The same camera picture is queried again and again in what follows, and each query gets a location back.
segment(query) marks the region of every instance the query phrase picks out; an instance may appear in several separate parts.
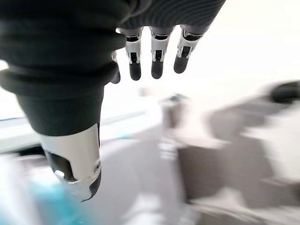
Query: robotic arm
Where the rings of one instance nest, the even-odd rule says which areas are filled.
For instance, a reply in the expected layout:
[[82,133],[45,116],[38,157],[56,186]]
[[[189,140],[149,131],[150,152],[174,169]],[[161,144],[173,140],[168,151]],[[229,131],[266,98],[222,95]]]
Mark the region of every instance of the robotic arm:
[[125,46],[141,77],[141,33],[150,26],[152,76],[163,73],[169,37],[181,25],[174,70],[182,73],[225,0],[3,0],[0,85],[16,94],[55,175],[81,201],[101,181],[99,123],[104,86],[120,81]]

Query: black fingertip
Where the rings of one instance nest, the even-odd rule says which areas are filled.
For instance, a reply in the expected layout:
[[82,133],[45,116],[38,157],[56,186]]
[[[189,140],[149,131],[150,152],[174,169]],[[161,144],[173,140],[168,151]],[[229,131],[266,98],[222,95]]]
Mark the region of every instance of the black fingertip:
[[152,62],[151,74],[154,79],[159,79],[163,74],[164,63],[156,60]]
[[141,64],[132,62],[132,64],[129,65],[130,70],[130,76],[131,79],[134,81],[138,81],[141,78]]
[[291,104],[300,99],[298,82],[290,82],[275,87],[271,93],[271,101],[282,104]]
[[120,80],[121,80],[121,75],[120,75],[120,71],[118,71],[117,74],[111,80],[111,82],[117,84],[120,82]]
[[187,65],[188,65],[188,59],[186,59],[185,57],[179,58],[178,56],[176,56],[176,59],[174,62],[174,71],[177,74],[181,74],[185,71],[185,69],[187,68]]
[[91,198],[93,198],[95,196],[95,194],[97,193],[99,187],[100,187],[100,183],[101,183],[101,174],[102,174],[102,171],[100,171],[100,174],[98,175],[97,179],[90,185],[90,197],[88,199],[85,199],[81,202],[85,202]]

